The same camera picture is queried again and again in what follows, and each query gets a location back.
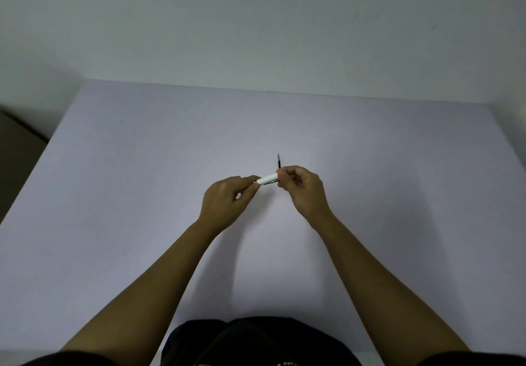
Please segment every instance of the black sleeve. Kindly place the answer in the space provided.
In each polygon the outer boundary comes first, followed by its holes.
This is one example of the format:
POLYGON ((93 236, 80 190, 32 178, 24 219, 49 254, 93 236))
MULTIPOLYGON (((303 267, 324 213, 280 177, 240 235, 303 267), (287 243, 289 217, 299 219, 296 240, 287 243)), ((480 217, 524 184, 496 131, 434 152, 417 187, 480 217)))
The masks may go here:
POLYGON ((22 366, 117 366, 114 361, 101 355, 81 351, 66 351, 52 353, 34 359, 22 366))
POLYGON ((487 364, 502 366, 526 366, 526 358, 517 355, 483 352, 444 352, 430 356, 418 366, 445 366, 450 364, 487 364))

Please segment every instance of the white table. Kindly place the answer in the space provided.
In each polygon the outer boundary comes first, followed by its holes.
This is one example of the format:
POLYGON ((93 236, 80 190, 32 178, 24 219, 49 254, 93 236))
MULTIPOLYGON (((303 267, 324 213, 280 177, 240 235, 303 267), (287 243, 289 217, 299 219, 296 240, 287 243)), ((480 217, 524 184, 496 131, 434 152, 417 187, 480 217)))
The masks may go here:
MULTIPOLYGON (((299 164, 336 215, 473 347, 526 350, 526 173, 482 105, 88 81, 0 226, 0 348, 56 350, 231 175, 299 164)), ((372 344, 276 185, 203 257, 173 327, 293 316, 372 344)))

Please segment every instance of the person's left arm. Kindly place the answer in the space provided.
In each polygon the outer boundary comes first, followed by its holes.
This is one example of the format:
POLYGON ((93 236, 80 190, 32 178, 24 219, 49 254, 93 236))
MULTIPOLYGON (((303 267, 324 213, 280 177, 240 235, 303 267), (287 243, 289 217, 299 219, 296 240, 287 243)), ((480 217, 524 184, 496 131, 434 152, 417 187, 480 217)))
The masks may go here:
POLYGON ((202 255, 245 210, 259 189, 258 178, 228 177, 210 186, 198 220, 61 351, 100 354, 119 366, 148 366, 202 255))

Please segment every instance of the black t-shirt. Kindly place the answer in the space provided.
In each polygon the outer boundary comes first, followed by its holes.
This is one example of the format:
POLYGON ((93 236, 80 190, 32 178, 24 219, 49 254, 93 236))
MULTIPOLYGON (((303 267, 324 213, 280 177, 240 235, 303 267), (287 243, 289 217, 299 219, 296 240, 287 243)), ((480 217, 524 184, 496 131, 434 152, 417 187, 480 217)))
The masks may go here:
MULTIPOLYGON (((520 356, 451 352, 432 356, 420 366, 456 362, 526 365, 520 356)), ((116 366, 109 359, 85 352, 60 352, 25 366, 116 366)), ((340 341, 295 319, 248 317, 230 323, 192 320, 175 329, 162 349, 161 366, 360 366, 340 341)))

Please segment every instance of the forearm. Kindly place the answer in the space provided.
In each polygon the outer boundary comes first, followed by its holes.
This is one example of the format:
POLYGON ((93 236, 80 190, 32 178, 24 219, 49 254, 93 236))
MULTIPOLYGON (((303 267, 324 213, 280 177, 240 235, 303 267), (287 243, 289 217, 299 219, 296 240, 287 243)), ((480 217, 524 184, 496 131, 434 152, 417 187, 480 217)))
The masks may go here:
POLYGON ((202 255, 216 236, 199 222, 94 316, 62 349, 94 352, 120 366, 147 366, 202 255))
POLYGON ((435 353, 469 351, 455 332, 389 272, 340 222, 312 227, 324 241, 360 319, 387 366, 416 365, 435 353))

